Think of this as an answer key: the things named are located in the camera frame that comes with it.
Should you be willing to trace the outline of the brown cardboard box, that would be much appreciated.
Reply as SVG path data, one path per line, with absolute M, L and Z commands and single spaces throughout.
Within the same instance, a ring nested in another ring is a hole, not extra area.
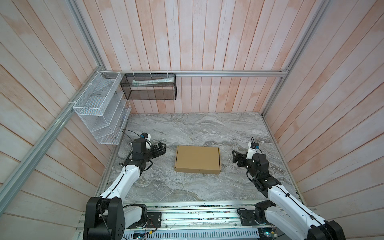
M 218 147 L 177 147 L 176 172 L 219 175 L 221 169 L 221 152 Z

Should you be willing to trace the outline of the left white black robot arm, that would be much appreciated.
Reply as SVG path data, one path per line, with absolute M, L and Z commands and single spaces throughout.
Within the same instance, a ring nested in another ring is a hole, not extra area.
M 112 185 L 86 205 L 84 240 L 122 240 L 128 227 L 147 227 L 148 211 L 144 204 L 123 205 L 124 198 L 140 176 L 153 166 L 152 159 L 166 153 L 164 143 L 152 144 L 150 137 L 132 141 L 132 150 Z

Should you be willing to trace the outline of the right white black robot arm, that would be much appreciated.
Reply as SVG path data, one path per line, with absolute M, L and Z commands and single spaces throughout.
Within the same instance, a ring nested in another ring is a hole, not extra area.
M 255 205 L 253 212 L 237 210 L 240 218 L 259 226 L 273 225 L 292 240 L 344 240 L 343 228 L 327 221 L 296 199 L 269 173 L 269 161 L 256 149 L 247 154 L 232 151 L 233 163 L 246 169 L 247 178 L 267 200 Z

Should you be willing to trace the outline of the white paper in basket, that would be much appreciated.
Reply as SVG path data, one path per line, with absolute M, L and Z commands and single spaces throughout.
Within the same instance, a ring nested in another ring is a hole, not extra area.
M 175 82 L 174 77 L 160 79 L 137 79 L 132 80 L 132 87 L 172 87 Z

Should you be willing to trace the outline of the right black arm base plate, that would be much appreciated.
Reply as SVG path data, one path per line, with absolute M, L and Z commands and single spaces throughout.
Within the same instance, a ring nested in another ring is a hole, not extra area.
M 247 210 L 239 208 L 236 210 L 240 217 L 242 226 L 265 226 L 274 225 L 283 215 L 270 209 Z

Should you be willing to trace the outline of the aluminium frame rail front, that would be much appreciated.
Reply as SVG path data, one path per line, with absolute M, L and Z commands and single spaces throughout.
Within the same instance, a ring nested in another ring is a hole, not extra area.
M 259 200 L 196 201 L 147 203 L 148 223 L 141 227 L 128 227 L 124 236 L 133 238 L 134 233 L 153 230 L 151 238 L 254 238 L 271 225 L 247 224 L 243 213 L 253 215 Z

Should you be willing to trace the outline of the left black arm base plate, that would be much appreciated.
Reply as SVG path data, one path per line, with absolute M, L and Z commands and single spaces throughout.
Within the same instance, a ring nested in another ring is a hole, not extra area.
M 161 212 L 149 212 L 143 220 L 138 221 L 137 223 L 132 223 L 131 225 L 126 225 L 126 229 L 144 229 L 144 228 L 153 228 L 158 229 L 161 227 L 162 223 L 162 213 Z

